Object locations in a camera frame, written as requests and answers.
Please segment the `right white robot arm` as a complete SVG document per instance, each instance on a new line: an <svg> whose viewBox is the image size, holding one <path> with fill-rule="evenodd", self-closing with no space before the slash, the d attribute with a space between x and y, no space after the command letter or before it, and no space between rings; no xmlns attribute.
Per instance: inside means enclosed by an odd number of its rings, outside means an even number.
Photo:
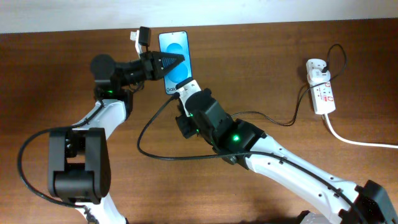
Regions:
<svg viewBox="0 0 398 224"><path fill-rule="evenodd" d="M182 89L177 93L183 117L192 121L216 154L264 175L313 205L321 223L397 223L386 190L369 180L365 186L329 174L281 146L257 126L233 120L211 91Z"/></svg>

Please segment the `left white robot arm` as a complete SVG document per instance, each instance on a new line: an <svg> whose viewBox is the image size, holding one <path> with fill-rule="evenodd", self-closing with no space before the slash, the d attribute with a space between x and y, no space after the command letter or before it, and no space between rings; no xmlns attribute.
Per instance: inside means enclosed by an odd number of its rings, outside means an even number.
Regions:
<svg viewBox="0 0 398 224"><path fill-rule="evenodd" d="M49 134L49 193L77 209L88 223L128 222L109 193L107 139L132 112L135 92L129 86L160 80L185 59L179 54L150 51L150 36L148 27L131 33L138 60L116 62L108 54L95 56L90 63L95 79L94 108L77 124Z"/></svg>

